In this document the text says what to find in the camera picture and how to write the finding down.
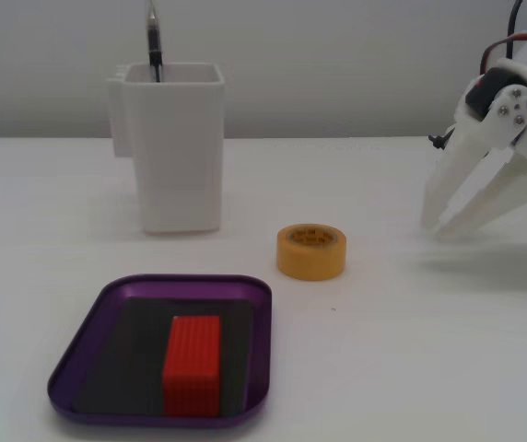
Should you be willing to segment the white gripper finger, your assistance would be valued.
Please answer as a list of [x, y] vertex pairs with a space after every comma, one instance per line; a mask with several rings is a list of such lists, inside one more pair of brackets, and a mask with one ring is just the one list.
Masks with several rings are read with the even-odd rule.
[[455, 125], [444, 152], [424, 193], [421, 224], [435, 228], [451, 197], [492, 149], [504, 149], [527, 126], [527, 87], [502, 88], [487, 113], [479, 119], [476, 111], [461, 98], [454, 113]]
[[495, 177], [437, 230], [440, 238], [456, 238], [476, 231], [527, 204], [527, 157], [514, 153]]

